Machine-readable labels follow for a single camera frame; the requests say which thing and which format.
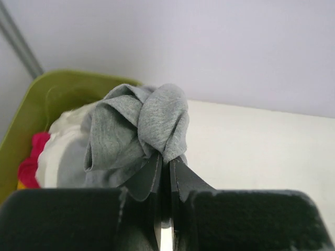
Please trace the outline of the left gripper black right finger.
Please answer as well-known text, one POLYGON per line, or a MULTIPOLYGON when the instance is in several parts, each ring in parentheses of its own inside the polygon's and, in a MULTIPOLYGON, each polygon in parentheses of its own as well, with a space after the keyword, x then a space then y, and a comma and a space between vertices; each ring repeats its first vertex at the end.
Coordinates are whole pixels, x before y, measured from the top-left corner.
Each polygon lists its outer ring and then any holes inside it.
POLYGON ((334 250, 314 202, 295 190, 217 190, 169 163, 174 250, 334 250))

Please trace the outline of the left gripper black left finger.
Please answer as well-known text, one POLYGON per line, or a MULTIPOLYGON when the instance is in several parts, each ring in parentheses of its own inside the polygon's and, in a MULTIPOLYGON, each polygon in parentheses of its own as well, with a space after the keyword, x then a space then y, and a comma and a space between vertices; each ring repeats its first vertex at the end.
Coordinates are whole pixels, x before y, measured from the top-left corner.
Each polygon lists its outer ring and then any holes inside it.
POLYGON ((121 187, 26 189, 1 205, 1 250, 159 250, 160 155, 121 187))

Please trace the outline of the grey t shirt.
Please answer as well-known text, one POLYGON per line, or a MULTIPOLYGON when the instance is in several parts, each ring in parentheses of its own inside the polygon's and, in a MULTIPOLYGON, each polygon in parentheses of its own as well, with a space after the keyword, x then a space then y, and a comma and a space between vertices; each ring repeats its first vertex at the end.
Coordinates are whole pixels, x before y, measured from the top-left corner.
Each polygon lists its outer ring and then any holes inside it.
POLYGON ((189 124, 184 92, 122 84, 83 118, 80 134, 65 149, 59 188, 115 188, 159 152, 164 163, 184 157, 189 124))

